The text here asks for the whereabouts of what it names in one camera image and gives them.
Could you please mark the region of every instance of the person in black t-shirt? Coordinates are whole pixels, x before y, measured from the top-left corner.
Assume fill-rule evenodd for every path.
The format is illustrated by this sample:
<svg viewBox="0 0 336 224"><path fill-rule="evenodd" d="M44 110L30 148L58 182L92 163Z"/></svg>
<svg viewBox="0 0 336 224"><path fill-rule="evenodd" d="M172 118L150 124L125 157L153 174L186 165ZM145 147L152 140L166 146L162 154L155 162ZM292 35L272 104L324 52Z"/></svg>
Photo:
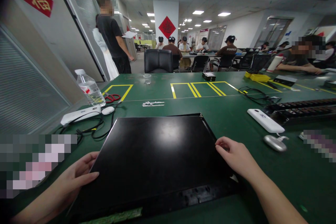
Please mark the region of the person in black t-shirt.
<svg viewBox="0 0 336 224"><path fill-rule="evenodd" d="M103 36L108 50L111 53L112 59L121 74L131 74L131 61L134 61L133 56L128 52L127 47L122 39L121 32L117 21L112 18L113 4L111 0L96 0L100 7L100 15L97 17L97 26Z"/></svg>

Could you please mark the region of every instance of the computer mouse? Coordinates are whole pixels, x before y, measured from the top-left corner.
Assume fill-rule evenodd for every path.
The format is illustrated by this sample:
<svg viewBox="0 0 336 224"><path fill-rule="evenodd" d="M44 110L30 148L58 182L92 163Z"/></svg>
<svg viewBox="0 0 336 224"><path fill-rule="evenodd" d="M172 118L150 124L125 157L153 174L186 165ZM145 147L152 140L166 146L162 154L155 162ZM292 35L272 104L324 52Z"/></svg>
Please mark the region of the computer mouse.
<svg viewBox="0 0 336 224"><path fill-rule="evenodd" d="M283 152L287 150L286 145L274 136L266 135L264 136L264 141L276 151Z"/></svg>
<svg viewBox="0 0 336 224"><path fill-rule="evenodd" d="M106 116L108 114L111 114L113 111L114 111L114 107L107 107L107 108L104 108L101 111L101 113Z"/></svg>

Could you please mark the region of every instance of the bottle cap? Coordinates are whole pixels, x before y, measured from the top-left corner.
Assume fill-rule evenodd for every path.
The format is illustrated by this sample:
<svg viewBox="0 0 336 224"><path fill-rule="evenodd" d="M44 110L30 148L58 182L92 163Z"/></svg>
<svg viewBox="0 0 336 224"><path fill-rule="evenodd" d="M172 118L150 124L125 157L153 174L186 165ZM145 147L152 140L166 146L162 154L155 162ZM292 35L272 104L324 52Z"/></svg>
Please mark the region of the bottle cap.
<svg viewBox="0 0 336 224"><path fill-rule="evenodd" d="M76 69L75 73L78 74L78 75L79 74L85 74L85 71L84 71L84 69Z"/></svg>

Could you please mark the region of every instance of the white remote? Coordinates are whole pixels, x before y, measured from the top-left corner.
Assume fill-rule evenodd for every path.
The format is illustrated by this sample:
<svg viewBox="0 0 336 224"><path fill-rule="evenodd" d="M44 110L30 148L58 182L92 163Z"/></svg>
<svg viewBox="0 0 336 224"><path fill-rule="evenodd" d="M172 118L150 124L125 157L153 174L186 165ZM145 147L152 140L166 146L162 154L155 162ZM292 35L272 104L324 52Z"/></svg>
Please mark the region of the white remote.
<svg viewBox="0 0 336 224"><path fill-rule="evenodd" d="M249 109L248 114L252 116L269 133L282 133L285 131L278 123L259 109Z"/></svg>

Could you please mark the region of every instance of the green workbench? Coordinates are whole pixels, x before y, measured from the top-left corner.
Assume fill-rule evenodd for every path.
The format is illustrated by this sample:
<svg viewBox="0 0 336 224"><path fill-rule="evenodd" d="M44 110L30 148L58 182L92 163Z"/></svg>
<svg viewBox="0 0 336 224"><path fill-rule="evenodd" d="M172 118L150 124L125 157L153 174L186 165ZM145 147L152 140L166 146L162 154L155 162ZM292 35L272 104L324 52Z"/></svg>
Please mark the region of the green workbench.
<svg viewBox="0 0 336 224"><path fill-rule="evenodd" d="M309 223L335 223L334 206L336 199L335 164L322 157L321 153L304 144L298 135L303 130L322 130L330 139L336 138L335 122L315 121L304 125L285 126L283 135L287 151L279 153L263 142L268 134L248 114L248 109L261 106L240 94L237 89L249 86L282 98L281 102L336 98L336 91L322 87L326 79L336 79L336 74L305 76L281 72L298 78L292 91L288 87L274 84L277 90L244 77L245 72L218 72L216 81L208 83L201 73L152 74L152 83L146 85L141 74L120 75L110 82L103 91L119 94L123 103L116 109L117 117L157 117L202 113L216 137L227 136L242 142L249 149L263 171L278 185L300 214ZM274 78L280 72L270 76ZM146 101L164 101L164 106L143 107ZM97 135L110 126L111 115L105 116L106 123ZM86 129L92 122L81 122L67 130ZM24 191L12 201L20 211L44 191L67 167L91 151L99 151L103 141L94 141L85 136L79 146L59 164L40 186ZM239 195L203 203L180 211L137 221L138 223L265 223L257 196L248 185ZM66 223L64 213L58 218Z"/></svg>

